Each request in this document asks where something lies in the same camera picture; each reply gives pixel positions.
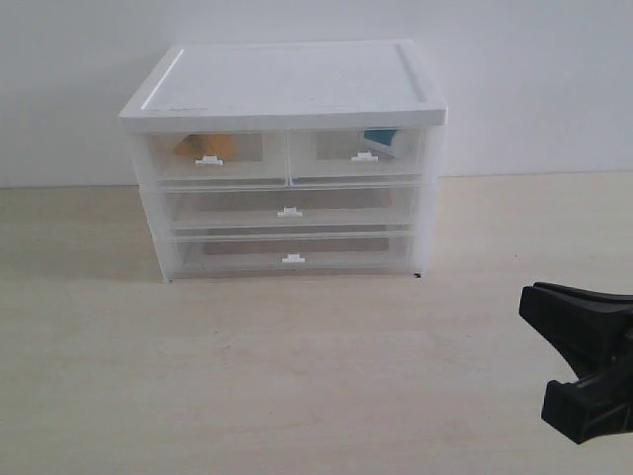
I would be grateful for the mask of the white bottle teal label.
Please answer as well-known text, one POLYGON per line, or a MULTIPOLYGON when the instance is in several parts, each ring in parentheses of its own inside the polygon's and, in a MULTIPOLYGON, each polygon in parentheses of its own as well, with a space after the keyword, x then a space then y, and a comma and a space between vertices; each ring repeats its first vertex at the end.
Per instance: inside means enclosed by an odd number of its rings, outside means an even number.
POLYGON ((399 153, 399 133, 398 129, 370 129, 361 133, 360 140, 372 155, 392 159, 399 153))

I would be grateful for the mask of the yellow cheese wedge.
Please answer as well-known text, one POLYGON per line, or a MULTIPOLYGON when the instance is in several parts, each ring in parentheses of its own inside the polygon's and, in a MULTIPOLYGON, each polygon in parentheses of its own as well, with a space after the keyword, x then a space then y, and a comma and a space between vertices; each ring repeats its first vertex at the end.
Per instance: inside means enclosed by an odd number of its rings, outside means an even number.
POLYGON ((189 135, 175 146, 174 153, 194 159, 202 159, 204 156, 215 156, 221 160, 231 159, 235 154, 233 135, 189 135))

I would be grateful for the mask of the white plastic drawer cabinet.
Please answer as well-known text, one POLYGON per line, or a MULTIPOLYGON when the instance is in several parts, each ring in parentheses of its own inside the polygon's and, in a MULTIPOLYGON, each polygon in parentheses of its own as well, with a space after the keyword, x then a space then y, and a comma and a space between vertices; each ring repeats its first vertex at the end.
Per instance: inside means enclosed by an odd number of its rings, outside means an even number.
POLYGON ((409 40, 172 47, 120 113, 159 268, 168 282, 230 275, 388 272, 421 276, 432 236, 437 168, 447 106, 409 40), (295 184, 288 134, 352 129, 426 130, 423 174, 408 182, 295 184), (153 173, 148 138, 164 134, 281 133, 283 185, 165 186, 153 173), (329 189, 412 186, 419 189, 408 225, 293 226, 177 232, 167 216, 168 192, 183 190, 329 189), (403 232, 412 236, 405 267, 240 271, 201 275, 180 270, 177 243, 189 239, 298 238, 316 234, 403 232))

